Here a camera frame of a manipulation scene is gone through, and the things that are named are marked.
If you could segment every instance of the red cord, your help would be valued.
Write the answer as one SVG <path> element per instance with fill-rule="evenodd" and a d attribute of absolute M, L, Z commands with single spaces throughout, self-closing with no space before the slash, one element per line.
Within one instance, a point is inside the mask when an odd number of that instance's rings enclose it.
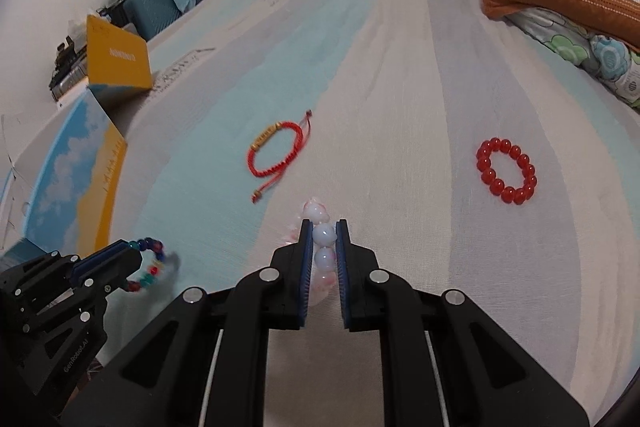
<path fill-rule="evenodd" d="M 251 200 L 253 201 L 253 203 L 257 203 L 257 201 L 262 197 L 262 192 L 264 190 L 271 187 L 271 185 L 273 185 L 280 178 L 282 178 L 284 171 L 287 170 L 287 167 L 292 163 L 294 159 L 296 159 L 296 156 L 298 156 L 300 151 L 302 151 L 302 149 L 306 145 L 306 142 L 309 140 L 309 134 L 311 133 L 311 121 L 310 121 L 311 115 L 312 115 L 311 110 L 308 110 L 306 112 L 305 118 L 303 118 L 299 124 L 290 122 L 290 121 L 276 124 L 277 130 L 291 129 L 296 133 L 296 138 L 295 140 L 293 140 L 293 146 L 289 154 L 287 154 L 284 157 L 284 160 L 282 160 L 279 163 L 276 163 L 276 165 L 273 165 L 268 169 L 265 169 L 264 171 L 258 171 L 258 169 L 255 168 L 255 165 L 254 165 L 255 155 L 258 152 L 258 150 L 260 150 L 260 147 L 264 145 L 266 140 L 264 140 L 258 146 L 255 146 L 255 142 L 254 142 L 254 145 L 252 145 L 252 147 L 249 148 L 246 154 L 246 164 L 249 167 L 251 174 L 253 174 L 256 178 L 266 178 L 267 176 L 273 176 L 273 178 L 263 183 L 260 187 L 258 187 L 257 190 L 254 191 L 253 195 L 251 196 Z M 303 127 L 305 126 L 307 129 L 306 136 L 303 132 Z"/>

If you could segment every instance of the red bead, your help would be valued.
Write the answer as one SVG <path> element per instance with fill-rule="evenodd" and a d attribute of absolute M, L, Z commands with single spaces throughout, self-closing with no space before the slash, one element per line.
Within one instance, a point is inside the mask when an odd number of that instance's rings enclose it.
<path fill-rule="evenodd" d="M 511 142 L 506 138 L 500 142 L 500 152 L 508 154 L 511 150 Z"/>
<path fill-rule="evenodd" d="M 535 173 L 536 173 L 536 168 L 531 163 L 525 166 L 525 168 L 522 170 L 522 175 L 525 177 L 525 179 L 528 178 L 529 176 L 533 176 Z"/>
<path fill-rule="evenodd" d="M 485 149 L 484 147 L 481 147 L 480 149 L 478 149 L 478 152 L 476 152 L 476 158 L 478 159 L 482 157 L 489 158 L 492 152 L 493 152 L 493 149 L 491 149 L 491 147 L 489 147 L 489 149 Z"/>
<path fill-rule="evenodd" d="M 480 179 L 486 184 L 491 185 L 491 183 L 495 180 L 495 171 L 493 169 L 487 169 L 482 173 Z"/>
<path fill-rule="evenodd" d="M 505 203 L 511 203 L 513 201 L 513 197 L 516 195 L 516 189 L 513 187 L 505 187 L 502 191 L 501 197 L 502 201 Z"/>
<path fill-rule="evenodd" d="M 489 190 L 494 196 L 500 196 L 504 190 L 504 182 L 500 178 L 496 178 L 491 182 L 491 185 L 489 185 Z"/>
<path fill-rule="evenodd" d="M 514 160 L 517 160 L 518 156 L 520 156 L 521 153 L 522 149 L 520 149 L 520 147 L 518 147 L 517 145 L 514 145 L 509 151 L 509 156 L 511 156 Z"/>
<path fill-rule="evenodd" d="M 521 154 L 520 156 L 518 156 L 516 163 L 518 164 L 518 167 L 524 169 L 527 165 L 529 165 L 529 157 L 526 154 Z"/>
<path fill-rule="evenodd" d="M 522 190 L 524 190 L 524 195 L 527 198 L 527 200 L 530 200 L 531 197 L 533 196 L 533 193 L 535 192 L 533 185 L 528 185 L 528 184 L 524 185 Z"/>
<path fill-rule="evenodd" d="M 513 197 L 513 203 L 515 204 L 523 204 L 524 200 L 527 199 L 525 193 L 524 193 L 524 189 L 523 188 L 517 188 L 516 189 L 516 195 Z"/>
<path fill-rule="evenodd" d="M 478 163 L 476 163 L 476 167 L 478 167 L 478 170 L 480 172 L 484 172 L 489 167 L 491 167 L 491 160 L 489 158 L 486 158 L 485 156 L 483 156 L 482 158 L 480 158 L 478 160 Z"/>

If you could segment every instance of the bed sheet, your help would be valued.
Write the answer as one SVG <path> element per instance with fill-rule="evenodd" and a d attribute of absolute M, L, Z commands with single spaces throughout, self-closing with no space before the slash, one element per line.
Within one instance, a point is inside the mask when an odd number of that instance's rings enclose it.
<path fill-rule="evenodd" d="M 129 123 L 111 237 L 175 255 L 149 291 L 111 296 L 103 360 L 185 287 L 267 264 L 316 196 L 381 266 L 465 291 L 592 422 L 620 396 L 640 354 L 640 118 L 586 73 L 479 0 L 207 0 L 158 47 L 159 70 L 190 55 Z M 308 108 L 308 145 L 252 204 L 247 147 Z M 288 150 L 282 134 L 260 164 Z M 523 206 L 479 179 L 492 136 L 536 165 Z M 305 330 L 272 332 L 265 425 L 382 425 L 379 365 L 377 336 L 342 329 L 333 291 Z"/>

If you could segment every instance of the white bead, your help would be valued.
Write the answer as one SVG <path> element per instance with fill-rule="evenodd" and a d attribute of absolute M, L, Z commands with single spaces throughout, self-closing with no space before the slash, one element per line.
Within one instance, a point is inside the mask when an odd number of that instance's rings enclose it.
<path fill-rule="evenodd" d="M 318 247 L 330 247 L 335 243 L 337 235 L 335 235 L 334 226 L 330 223 L 320 223 L 314 227 L 313 231 L 314 243 Z"/>
<path fill-rule="evenodd" d="M 329 221 L 329 213 L 326 211 L 324 204 L 316 201 L 307 201 L 302 210 L 302 219 L 308 219 L 314 225 L 319 225 Z"/>
<path fill-rule="evenodd" d="M 331 248 L 321 248 L 314 256 L 316 266 L 321 272 L 332 272 L 335 270 L 335 253 Z"/>

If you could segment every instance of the blue sky print on box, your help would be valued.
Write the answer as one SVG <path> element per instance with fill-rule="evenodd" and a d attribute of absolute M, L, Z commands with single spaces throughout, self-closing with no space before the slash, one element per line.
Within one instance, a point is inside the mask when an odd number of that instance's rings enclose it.
<path fill-rule="evenodd" d="M 90 92 L 71 110 L 33 189 L 24 235 L 46 251 L 76 252 L 78 201 L 111 121 Z"/>

